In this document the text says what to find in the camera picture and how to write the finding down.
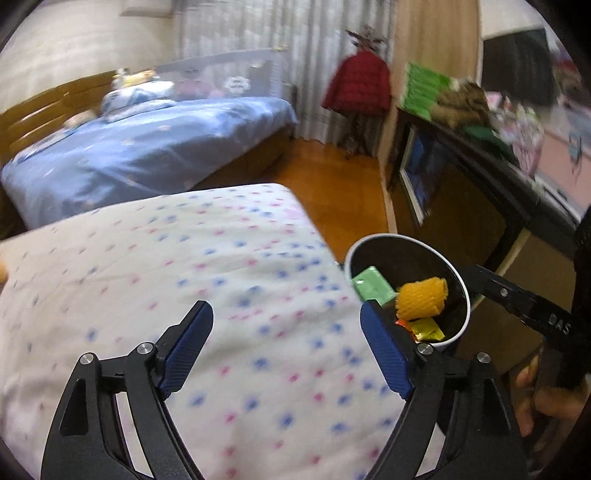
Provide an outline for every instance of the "metal screw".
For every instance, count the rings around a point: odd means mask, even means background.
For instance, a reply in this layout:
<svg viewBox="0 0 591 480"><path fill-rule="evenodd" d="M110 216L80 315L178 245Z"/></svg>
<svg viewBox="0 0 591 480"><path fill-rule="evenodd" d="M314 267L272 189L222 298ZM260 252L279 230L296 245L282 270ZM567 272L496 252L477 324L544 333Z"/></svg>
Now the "metal screw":
<svg viewBox="0 0 591 480"><path fill-rule="evenodd" d="M491 363L491 356L486 352L480 352L476 355L476 358L481 364Z"/></svg>
<svg viewBox="0 0 591 480"><path fill-rule="evenodd" d="M154 349L154 345L152 345L149 342L145 342L142 343L141 345L138 345L138 353L140 355L145 355L146 353L150 353L152 350Z"/></svg>
<svg viewBox="0 0 591 480"><path fill-rule="evenodd" d="M82 365L88 365L95 359L95 356L92 353L85 353L80 357L80 363Z"/></svg>
<svg viewBox="0 0 591 480"><path fill-rule="evenodd" d="M431 355L433 353L433 347L428 343L419 343L417 346L418 353L423 355Z"/></svg>

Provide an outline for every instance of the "red jacket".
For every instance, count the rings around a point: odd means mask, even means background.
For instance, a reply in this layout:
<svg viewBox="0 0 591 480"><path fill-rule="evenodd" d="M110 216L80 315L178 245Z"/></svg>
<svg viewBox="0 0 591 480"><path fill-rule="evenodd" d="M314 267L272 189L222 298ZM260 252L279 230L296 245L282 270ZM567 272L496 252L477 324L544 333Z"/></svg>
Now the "red jacket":
<svg viewBox="0 0 591 480"><path fill-rule="evenodd" d="M363 50L340 65L322 107L339 113L385 116L390 110L389 77L386 62Z"/></svg>

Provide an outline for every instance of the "polka dot fabric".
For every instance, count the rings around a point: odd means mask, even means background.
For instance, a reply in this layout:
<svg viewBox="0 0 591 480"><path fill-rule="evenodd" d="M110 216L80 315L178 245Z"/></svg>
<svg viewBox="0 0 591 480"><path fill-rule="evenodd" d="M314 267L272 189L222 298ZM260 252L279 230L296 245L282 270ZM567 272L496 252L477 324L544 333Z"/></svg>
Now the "polka dot fabric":
<svg viewBox="0 0 591 480"><path fill-rule="evenodd" d="M0 433L35 478L78 357L155 341L198 299L213 306L213 332L167 405L208 480L362 479L404 406L352 288L280 185L106 207L10 239L0 255L11 275ZM149 473L121 405L135 465Z"/></svg>

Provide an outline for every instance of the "green package on table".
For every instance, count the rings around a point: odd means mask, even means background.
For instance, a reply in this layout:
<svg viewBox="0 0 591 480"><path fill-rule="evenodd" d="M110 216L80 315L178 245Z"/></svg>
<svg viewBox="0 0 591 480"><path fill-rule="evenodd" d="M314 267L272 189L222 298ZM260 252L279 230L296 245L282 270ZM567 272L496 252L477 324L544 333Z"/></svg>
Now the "green package on table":
<svg viewBox="0 0 591 480"><path fill-rule="evenodd" d="M363 270L353 278L352 284L355 290L357 290L359 297L361 297L361 300L377 300L382 307L387 306L397 295L375 267L369 267Z"/></svg>

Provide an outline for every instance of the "striped curtain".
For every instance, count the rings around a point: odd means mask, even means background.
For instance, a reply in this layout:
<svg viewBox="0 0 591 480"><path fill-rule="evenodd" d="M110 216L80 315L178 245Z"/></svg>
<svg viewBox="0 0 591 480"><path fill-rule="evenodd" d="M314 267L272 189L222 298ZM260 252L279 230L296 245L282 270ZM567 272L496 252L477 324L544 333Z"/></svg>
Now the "striped curtain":
<svg viewBox="0 0 591 480"><path fill-rule="evenodd" d="M179 58L249 48L288 48L284 81L297 86L297 136L336 143L346 123L320 107L340 62L355 53L345 28L364 24L389 39L380 56L392 59L395 0L180 0L175 14ZM377 148L379 122L366 126Z"/></svg>

